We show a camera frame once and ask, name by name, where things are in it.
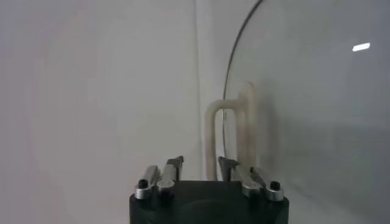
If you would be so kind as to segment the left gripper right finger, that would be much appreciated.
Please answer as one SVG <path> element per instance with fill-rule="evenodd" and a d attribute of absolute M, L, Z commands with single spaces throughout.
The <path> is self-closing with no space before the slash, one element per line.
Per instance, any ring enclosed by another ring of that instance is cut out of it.
<path fill-rule="evenodd" d="M 269 201 L 283 201 L 284 190 L 277 180 L 259 167 L 245 167 L 234 159 L 218 157 L 223 181 L 239 181 L 242 193 L 246 197 L 263 194 Z"/>

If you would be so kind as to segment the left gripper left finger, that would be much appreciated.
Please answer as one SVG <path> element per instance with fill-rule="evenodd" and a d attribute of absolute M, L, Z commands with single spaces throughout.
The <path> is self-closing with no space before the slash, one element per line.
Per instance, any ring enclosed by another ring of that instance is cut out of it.
<path fill-rule="evenodd" d="M 151 198 L 153 191 L 160 195 L 171 195 L 176 182 L 180 180 L 182 171 L 183 156 L 168 159 L 163 170 L 158 166 L 148 166 L 146 171 L 138 180 L 134 197 L 138 200 Z"/>

